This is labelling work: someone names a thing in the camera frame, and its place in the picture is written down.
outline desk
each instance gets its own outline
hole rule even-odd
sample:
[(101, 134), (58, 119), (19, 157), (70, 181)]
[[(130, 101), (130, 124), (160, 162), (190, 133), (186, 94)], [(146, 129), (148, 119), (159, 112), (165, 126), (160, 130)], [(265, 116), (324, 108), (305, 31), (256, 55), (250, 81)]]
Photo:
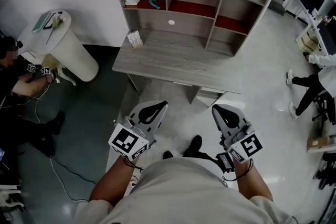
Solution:
[[(45, 29), (33, 34), (32, 29), (39, 16), (32, 20), (17, 39), (23, 44), (18, 54), (22, 54), (34, 64), (41, 64), (44, 56), (51, 54), (82, 81), (93, 80), (98, 73), (99, 66), (72, 32), (71, 16), (65, 10), (54, 9), (51, 12), (62, 12), (66, 21), (54, 31)], [(62, 67), (58, 69), (58, 73), (61, 77), (68, 79), (63, 74)]]
[[(286, 8), (287, 8), (287, 6), (288, 6), (288, 4), (289, 4), (290, 2), (291, 2), (291, 0), (289, 0), (288, 3), (287, 3), (287, 5), (285, 6), (285, 10), (286, 10)], [(305, 14), (307, 15), (307, 17), (309, 18), (309, 22), (308, 22), (308, 26), (307, 26), (307, 27), (303, 30), (303, 32), (302, 32), (302, 33), (295, 39), (296, 43), (297, 43), (298, 41), (301, 40), (301, 38), (308, 32), (308, 30), (309, 30), (310, 28), (313, 28), (314, 31), (315, 31), (315, 34), (316, 34), (316, 36), (317, 36), (317, 39), (318, 39), (318, 41), (319, 41), (319, 46), (320, 46), (320, 48), (321, 48), (321, 50), (322, 50), (323, 55), (328, 55), (329, 53), (328, 53), (328, 51), (327, 51), (327, 49), (326, 49), (326, 47), (325, 47), (323, 38), (322, 38), (322, 36), (321, 36), (321, 34), (320, 34), (320, 31), (319, 31), (319, 29), (318, 29), (318, 22), (317, 22), (317, 20), (315, 19), (315, 17), (313, 17), (313, 16), (306, 10), (306, 8), (305, 8), (304, 4), (301, 2), (301, 0), (297, 0), (297, 2), (300, 4), (300, 7), (299, 7), (299, 9), (297, 10), (297, 12), (295, 13), (295, 15), (296, 15), (295, 19), (297, 19), (297, 18), (299, 17), (299, 14), (300, 14), (301, 11), (304, 11), (304, 13), (305, 13)]]
[(195, 36), (144, 29), (140, 36), (144, 45), (134, 49), (126, 37), (112, 67), (127, 73), (138, 93), (142, 77), (147, 77), (191, 86), (190, 102), (203, 91), (241, 94), (241, 67), (235, 57), (205, 51)]

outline white sneaker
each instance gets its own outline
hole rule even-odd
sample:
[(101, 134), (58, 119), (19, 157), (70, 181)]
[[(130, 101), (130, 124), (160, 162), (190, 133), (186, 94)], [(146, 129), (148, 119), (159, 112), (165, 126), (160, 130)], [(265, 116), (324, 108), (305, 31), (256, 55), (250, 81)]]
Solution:
[(289, 69), (288, 72), (287, 72), (286, 84), (287, 85), (292, 85), (293, 84), (293, 82), (292, 82), (293, 78), (294, 78), (293, 70)]
[(297, 120), (299, 116), (296, 115), (296, 107), (293, 104), (293, 102), (289, 103), (288, 108), (289, 108), (290, 114), (292, 115), (293, 120)]

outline white lab coat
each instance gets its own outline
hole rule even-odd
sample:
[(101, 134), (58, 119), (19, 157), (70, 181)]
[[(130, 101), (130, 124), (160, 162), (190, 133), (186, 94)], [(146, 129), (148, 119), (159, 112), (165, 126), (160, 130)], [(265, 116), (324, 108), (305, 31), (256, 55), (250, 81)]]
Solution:
[(336, 55), (310, 55), (310, 63), (324, 66), (319, 72), (319, 81), (334, 98), (336, 96)]

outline white floor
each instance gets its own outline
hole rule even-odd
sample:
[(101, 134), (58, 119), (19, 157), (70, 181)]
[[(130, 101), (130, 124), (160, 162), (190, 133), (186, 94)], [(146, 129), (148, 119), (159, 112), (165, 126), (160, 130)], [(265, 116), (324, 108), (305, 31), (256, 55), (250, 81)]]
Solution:
[[(261, 135), (265, 149), (254, 161), (275, 203), (300, 223), (308, 223), (321, 216), (331, 188), (319, 190), (319, 182), (312, 180), (322, 154), (306, 153), (307, 138), (314, 132), (314, 107), (297, 121), (288, 111), (288, 103), (293, 100), (298, 105), (306, 89), (286, 86), (286, 72), (292, 68), (298, 76), (311, 73), (295, 43), (303, 28), (292, 17), (268, 10), (236, 56), (241, 69), (233, 70), (232, 76), (241, 72), (244, 93), (227, 94), (222, 103), (240, 108)], [(195, 134), (203, 137), (202, 152), (214, 157), (223, 151), (211, 109), (200, 100), (190, 105), (184, 91), (180, 85), (152, 80), (140, 96), (140, 102), (166, 100), (169, 110), (156, 134), (157, 143), (141, 157), (139, 165), (146, 167), (160, 160), (166, 150), (181, 155)]]

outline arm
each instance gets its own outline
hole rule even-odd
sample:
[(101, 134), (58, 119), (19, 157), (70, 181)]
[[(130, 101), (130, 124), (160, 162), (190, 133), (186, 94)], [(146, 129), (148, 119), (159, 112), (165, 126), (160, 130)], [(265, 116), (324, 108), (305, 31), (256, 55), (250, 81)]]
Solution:
[(48, 82), (47, 76), (32, 81), (31, 83), (25, 83), (24, 81), (18, 80), (14, 85), (12, 92), (31, 97), (40, 92)]
[[(245, 171), (248, 170), (250, 162), (247, 161), (243, 164), (239, 163), (233, 158), (236, 170), (236, 176), (241, 176)], [(255, 166), (249, 171), (246, 176), (239, 179), (238, 181), (239, 192), (248, 200), (254, 196), (263, 196), (271, 201), (273, 201), (272, 193), (267, 187), (265, 181), (258, 173)]]
[(90, 201), (105, 200), (115, 206), (124, 196), (133, 175), (134, 168), (124, 163), (119, 156), (113, 166), (94, 187)]
[(30, 80), (33, 77), (33, 73), (26, 73), (22, 76), (17, 77), (19, 80), (23, 81), (23, 82), (27, 82), (28, 80)]
[(327, 67), (336, 66), (336, 55), (309, 55), (308, 61)]

